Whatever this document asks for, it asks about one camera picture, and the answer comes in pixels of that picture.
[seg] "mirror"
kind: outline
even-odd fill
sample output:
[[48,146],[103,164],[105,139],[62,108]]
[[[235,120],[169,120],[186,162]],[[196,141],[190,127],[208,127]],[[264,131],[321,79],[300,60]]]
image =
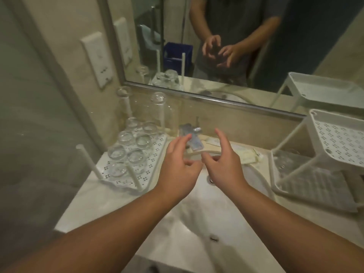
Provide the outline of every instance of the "mirror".
[[114,24],[128,19],[130,45],[118,35],[132,50],[121,54],[127,81],[364,115],[364,0],[128,1],[108,0]]

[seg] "drain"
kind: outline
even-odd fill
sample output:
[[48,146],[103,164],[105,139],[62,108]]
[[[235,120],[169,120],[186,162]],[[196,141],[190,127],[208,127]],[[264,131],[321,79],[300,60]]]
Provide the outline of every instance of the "drain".
[[213,242],[219,242],[219,237],[216,235],[210,235],[210,240]]
[[211,185],[211,186],[216,186],[216,185],[214,184],[214,182],[212,182],[212,181],[211,181],[211,178],[210,178],[209,176],[207,176],[207,183],[208,183],[209,185]]

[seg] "hand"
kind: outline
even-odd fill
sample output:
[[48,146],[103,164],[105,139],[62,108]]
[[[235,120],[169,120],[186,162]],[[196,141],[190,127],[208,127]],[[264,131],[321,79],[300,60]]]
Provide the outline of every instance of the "hand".
[[211,157],[207,152],[202,153],[202,161],[206,165],[212,182],[228,197],[241,187],[249,187],[243,174],[239,155],[237,155],[226,135],[215,129],[220,139],[221,156]]
[[224,63],[217,64],[217,67],[230,68],[233,64],[239,61],[244,52],[238,45],[227,45],[219,51],[218,55],[221,54],[227,59]]
[[169,143],[158,183],[155,186],[155,189],[161,190],[162,195],[172,197],[178,202],[192,191],[203,167],[201,161],[183,158],[186,143],[191,137],[191,134],[177,137]]
[[207,56],[211,59],[215,59],[215,55],[211,54],[211,50],[213,48],[213,44],[220,47],[221,46],[221,37],[220,35],[212,35],[206,38],[205,43],[202,46],[202,53],[204,56]]

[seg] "light switch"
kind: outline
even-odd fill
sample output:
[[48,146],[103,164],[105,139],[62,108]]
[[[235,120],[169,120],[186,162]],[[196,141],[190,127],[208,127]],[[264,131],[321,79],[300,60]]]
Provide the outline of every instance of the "light switch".
[[81,39],[100,88],[112,80],[112,68],[102,33],[97,31]]
[[131,51],[131,42],[128,30],[128,24],[124,17],[114,22],[115,32],[118,38],[119,47],[123,56],[125,66],[129,64],[133,58]]

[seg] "gray t-shirt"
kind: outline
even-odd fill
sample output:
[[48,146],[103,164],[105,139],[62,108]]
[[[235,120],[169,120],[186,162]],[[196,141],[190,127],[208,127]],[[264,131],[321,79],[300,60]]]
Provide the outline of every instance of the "gray t-shirt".
[[[213,35],[220,35],[221,46],[233,45],[247,38],[266,19],[281,16],[289,0],[207,0],[206,21]],[[240,76],[245,74],[250,54],[244,55],[230,68],[217,68],[216,62],[198,50],[196,64],[202,71],[217,74]]]

